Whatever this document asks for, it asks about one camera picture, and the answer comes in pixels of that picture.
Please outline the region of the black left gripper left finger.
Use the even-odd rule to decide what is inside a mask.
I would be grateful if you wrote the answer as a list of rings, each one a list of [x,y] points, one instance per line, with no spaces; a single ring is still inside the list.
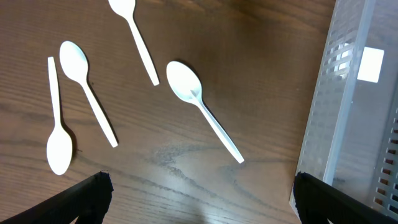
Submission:
[[[110,175],[100,171],[2,223],[102,223],[113,191]]]

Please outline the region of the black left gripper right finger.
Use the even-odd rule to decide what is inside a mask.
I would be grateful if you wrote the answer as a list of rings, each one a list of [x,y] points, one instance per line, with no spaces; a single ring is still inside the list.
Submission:
[[[305,172],[295,176],[293,194],[302,224],[397,224]]]

